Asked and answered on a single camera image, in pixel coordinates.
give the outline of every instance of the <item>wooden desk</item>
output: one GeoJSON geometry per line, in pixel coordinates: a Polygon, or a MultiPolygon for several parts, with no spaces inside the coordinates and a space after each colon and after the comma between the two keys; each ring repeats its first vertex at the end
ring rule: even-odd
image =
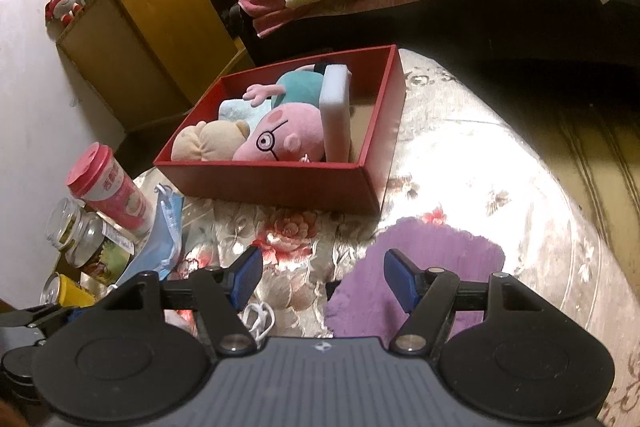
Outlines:
{"type": "Polygon", "coordinates": [[[127,132],[189,110],[253,67],[219,13],[237,0],[90,0],[57,40],[127,132]]]}

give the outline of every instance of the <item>can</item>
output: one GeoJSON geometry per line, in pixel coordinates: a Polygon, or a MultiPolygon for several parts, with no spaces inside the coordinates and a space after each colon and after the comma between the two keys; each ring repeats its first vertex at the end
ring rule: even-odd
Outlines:
{"type": "Polygon", "coordinates": [[[40,304],[60,304],[61,306],[93,306],[95,297],[77,282],[62,273],[53,272],[44,285],[40,304]]]}

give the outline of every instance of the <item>red box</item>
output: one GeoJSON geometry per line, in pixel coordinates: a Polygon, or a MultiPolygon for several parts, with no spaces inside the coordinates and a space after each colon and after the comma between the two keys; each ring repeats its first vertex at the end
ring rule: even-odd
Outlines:
{"type": "MultiPolygon", "coordinates": [[[[230,74],[207,90],[161,150],[154,165],[186,196],[378,214],[398,138],[404,94],[404,73],[395,46],[297,58],[230,74]],[[321,61],[346,64],[352,73],[352,105],[360,103],[363,107],[360,114],[364,114],[364,118],[370,110],[356,162],[171,161],[171,149],[178,132],[201,120],[215,120],[223,100],[242,98],[252,84],[275,84],[287,71],[321,61]]],[[[352,138],[355,142],[353,120],[352,138]]]]}

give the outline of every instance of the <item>face mask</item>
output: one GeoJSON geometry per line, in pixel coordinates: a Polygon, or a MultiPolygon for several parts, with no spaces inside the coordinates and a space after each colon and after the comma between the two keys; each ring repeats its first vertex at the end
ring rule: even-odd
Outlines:
{"type": "Polygon", "coordinates": [[[158,272],[164,280],[175,268],[182,248],[182,204],[184,198],[166,185],[156,186],[158,205],[156,217],[146,245],[124,270],[114,286],[121,286],[136,273],[158,272]]]}

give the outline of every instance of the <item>purple fabric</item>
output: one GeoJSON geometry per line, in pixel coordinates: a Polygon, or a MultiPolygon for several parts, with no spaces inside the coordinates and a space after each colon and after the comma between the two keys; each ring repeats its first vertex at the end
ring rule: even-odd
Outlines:
{"type": "MultiPolygon", "coordinates": [[[[386,347],[406,320],[385,282],[382,264],[390,248],[398,248],[420,268],[440,266],[466,281],[485,282],[504,265],[502,249],[484,237],[413,217],[401,219],[367,248],[327,302],[324,323],[336,337],[380,337],[386,347]]],[[[480,322],[482,312],[457,313],[451,335],[480,322]]]]}

